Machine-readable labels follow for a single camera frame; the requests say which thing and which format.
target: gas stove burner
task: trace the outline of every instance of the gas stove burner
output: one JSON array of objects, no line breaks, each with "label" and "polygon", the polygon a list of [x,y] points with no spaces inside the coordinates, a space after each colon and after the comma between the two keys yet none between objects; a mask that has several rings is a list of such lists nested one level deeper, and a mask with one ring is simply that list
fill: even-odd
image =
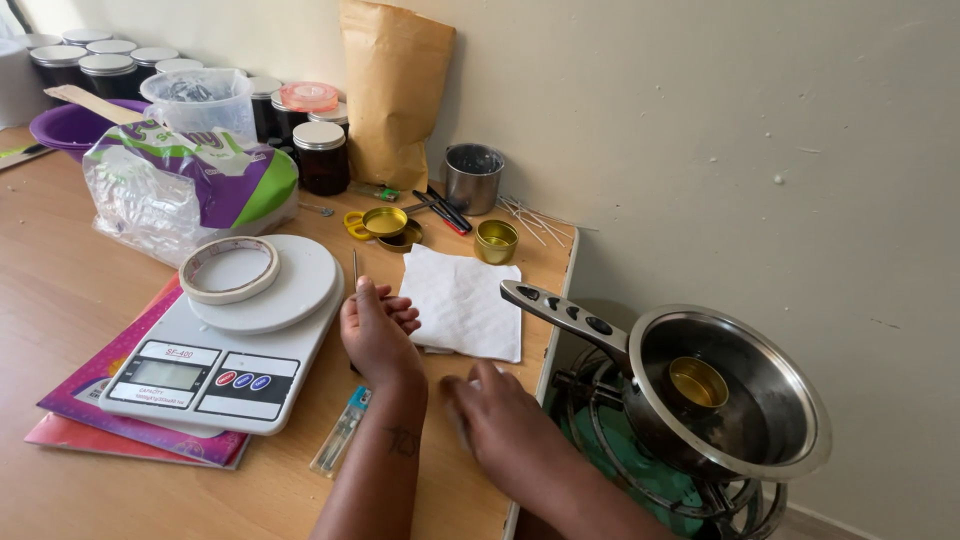
[{"label": "gas stove burner", "polygon": [[786,484],[776,484],[773,503],[765,508],[758,479],[710,482],[670,467],[626,421],[622,382],[613,361],[596,348],[587,349],[572,370],[554,375],[558,393],[549,404],[550,415],[577,450],[678,535],[695,540],[770,536],[786,510]]}]

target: saucepan handle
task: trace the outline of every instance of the saucepan handle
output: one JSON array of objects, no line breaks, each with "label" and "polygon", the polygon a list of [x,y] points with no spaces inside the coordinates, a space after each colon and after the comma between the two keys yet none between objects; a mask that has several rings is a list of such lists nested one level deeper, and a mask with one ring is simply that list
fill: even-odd
[{"label": "saucepan handle", "polygon": [[566,298],[529,283],[504,280],[500,282],[500,296],[544,321],[583,337],[610,355],[624,376],[633,376],[627,352],[630,335],[623,330]]}]

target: scale display screen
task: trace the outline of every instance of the scale display screen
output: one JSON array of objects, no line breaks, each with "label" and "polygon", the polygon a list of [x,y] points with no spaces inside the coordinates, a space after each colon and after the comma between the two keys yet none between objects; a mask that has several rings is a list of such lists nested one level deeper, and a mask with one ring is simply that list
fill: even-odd
[{"label": "scale display screen", "polygon": [[136,369],[130,382],[137,384],[155,384],[170,388],[189,390],[203,370],[200,366],[171,364],[144,359]]}]

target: wooden stick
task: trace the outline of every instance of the wooden stick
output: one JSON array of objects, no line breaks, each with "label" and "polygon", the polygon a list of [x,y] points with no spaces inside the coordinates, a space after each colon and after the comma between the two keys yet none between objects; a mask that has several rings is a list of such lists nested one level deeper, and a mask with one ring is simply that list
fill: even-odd
[{"label": "wooden stick", "polygon": [[60,98],[63,101],[69,101],[84,109],[96,112],[114,124],[131,124],[143,121],[143,114],[113,105],[111,102],[103,100],[79,86],[56,86],[43,91],[48,96]]}]

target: digital kitchen scale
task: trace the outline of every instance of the digital kitchen scale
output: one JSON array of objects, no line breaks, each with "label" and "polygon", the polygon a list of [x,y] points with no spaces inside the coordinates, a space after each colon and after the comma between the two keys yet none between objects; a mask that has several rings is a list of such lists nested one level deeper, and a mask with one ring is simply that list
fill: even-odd
[{"label": "digital kitchen scale", "polygon": [[[279,271],[272,284],[222,306],[184,292],[110,381],[100,396],[102,410],[187,431],[201,426],[272,435],[283,428],[337,315],[344,274],[327,249],[309,238],[250,238],[259,240],[276,248]],[[248,267],[251,254],[245,251],[233,254],[233,261],[244,256]],[[213,270],[237,269],[226,249],[214,248],[213,255],[224,258],[223,268]]]}]

